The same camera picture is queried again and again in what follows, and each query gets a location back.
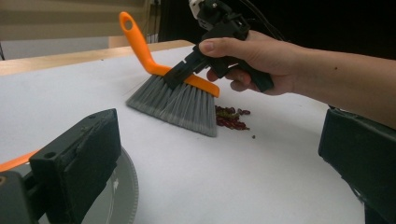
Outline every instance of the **black handle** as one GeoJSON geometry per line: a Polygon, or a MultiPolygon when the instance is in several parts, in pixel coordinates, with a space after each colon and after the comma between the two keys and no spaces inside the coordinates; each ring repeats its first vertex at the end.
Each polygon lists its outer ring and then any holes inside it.
{"type": "Polygon", "coordinates": [[[256,84],[257,88],[259,88],[261,92],[267,91],[274,87],[274,82],[268,73],[254,69],[248,65],[247,62],[242,60],[238,65],[241,69],[247,71],[250,74],[251,80],[254,84],[256,84]]]}

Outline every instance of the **hand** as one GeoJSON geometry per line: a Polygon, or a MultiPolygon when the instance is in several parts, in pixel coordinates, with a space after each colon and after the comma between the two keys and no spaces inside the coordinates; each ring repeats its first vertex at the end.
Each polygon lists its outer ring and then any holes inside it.
{"type": "MultiPolygon", "coordinates": [[[[273,39],[270,36],[250,31],[245,41],[234,38],[213,38],[200,43],[200,51],[209,57],[232,56],[246,61],[253,68],[269,73],[274,81],[274,87],[266,94],[279,95],[292,92],[295,76],[292,66],[296,51],[303,48],[273,39]]],[[[251,89],[259,91],[251,82],[250,75],[241,69],[233,68],[226,75],[232,80],[231,88],[235,91],[251,89]]],[[[215,81],[218,78],[213,70],[207,73],[207,79],[215,81]]]]}

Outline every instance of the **broom bristles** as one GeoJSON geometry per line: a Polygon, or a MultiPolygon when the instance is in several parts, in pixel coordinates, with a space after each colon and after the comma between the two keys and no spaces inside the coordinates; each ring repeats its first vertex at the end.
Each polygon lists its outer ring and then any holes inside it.
{"type": "Polygon", "coordinates": [[[163,77],[151,76],[126,104],[176,126],[211,137],[217,135],[213,95],[189,84],[171,90],[163,77]]]}

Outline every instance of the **white surface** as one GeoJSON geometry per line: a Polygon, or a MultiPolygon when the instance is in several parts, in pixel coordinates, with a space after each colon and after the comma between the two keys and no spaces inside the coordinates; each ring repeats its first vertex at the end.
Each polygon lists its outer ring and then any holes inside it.
{"type": "MultiPolygon", "coordinates": [[[[190,52],[153,57],[172,66],[190,52]]],[[[326,105],[231,91],[222,79],[216,105],[250,110],[242,120],[251,130],[219,128],[210,138],[127,107],[148,77],[133,56],[0,77],[0,162],[115,107],[139,180],[137,224],[364,223],[347,183],[318,155],[326,105]]]]}

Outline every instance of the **orange broom handle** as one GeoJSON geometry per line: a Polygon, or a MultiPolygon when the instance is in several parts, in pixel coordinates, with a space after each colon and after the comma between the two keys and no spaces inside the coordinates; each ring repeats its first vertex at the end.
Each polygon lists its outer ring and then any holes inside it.
{"type": "MultiPolygon", "coordinates": [[[[148,73],[163,77],[171,70],[171,67],[155,63],[142,32],[132,16],[127,12],[120,13],[120,27],[136,54],[137,59],[148,73]]],[[[219,87],[201,77],[191,75],[184,82],[200,90],[209,92],[215,97],[219,97],[219,87]]]]}
{"type": "Polygon", "coordinates": [[[38,150],[29,152],[23,156],[18,157],[17,159],[11,160],[11,161],[6,161],[2,164],[0,164],[0,172],[7,171],[10,169],[13,169],[17,166],[23,165],[26,162],[29,161],[29,158],[31,158],[35,153],[37,153],[38,150]]]}

